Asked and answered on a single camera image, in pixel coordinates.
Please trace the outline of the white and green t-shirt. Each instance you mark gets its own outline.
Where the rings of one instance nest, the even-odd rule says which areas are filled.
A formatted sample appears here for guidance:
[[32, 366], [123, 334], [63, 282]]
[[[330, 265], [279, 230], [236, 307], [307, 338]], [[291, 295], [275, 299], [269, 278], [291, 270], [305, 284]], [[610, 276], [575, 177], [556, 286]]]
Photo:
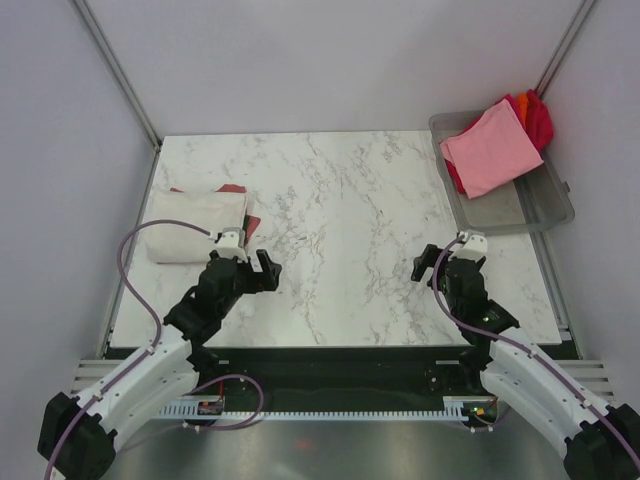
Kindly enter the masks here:
[[213, 239], [226, 228], [244, 226], [248, 197], [242, 192], [159, 190], [143, 229], [147, 259], [156, 264], [196, 264], [209, 260]]

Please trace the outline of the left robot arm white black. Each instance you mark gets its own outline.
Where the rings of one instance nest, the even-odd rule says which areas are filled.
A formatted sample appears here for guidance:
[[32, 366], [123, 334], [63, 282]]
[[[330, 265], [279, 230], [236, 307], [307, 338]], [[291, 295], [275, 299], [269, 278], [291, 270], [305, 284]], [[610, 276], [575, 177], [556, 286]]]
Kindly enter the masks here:
[[281, 265], [264, 250], [256, 256], [258, 271], [248, 261], [211, 252], [197, 284], [171, 308], [148, 345], [77, 395], [60, 392], [47, 403], [37, 445], [47, 475], [101, 478], [165, 405], [216, 388], [220, 371], [207, 341], [242, 296], [279, 286]]

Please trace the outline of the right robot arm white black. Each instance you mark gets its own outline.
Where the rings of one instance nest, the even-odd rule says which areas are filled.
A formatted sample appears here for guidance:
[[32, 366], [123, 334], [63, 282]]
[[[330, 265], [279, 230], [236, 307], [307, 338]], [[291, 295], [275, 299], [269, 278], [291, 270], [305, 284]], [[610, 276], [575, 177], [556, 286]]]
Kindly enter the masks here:
[[427, 245], [413, 260], [412, 281], [428, 281], [471, 346], [457, 371], [460, 386], [486, 390], [515, 410], [559, 454], [569, 478], [638, 478], [638, 413], [582, 386], [490, 299], [481, 272], [487, 247], [484, 236], [464, 233], [443, 248]]

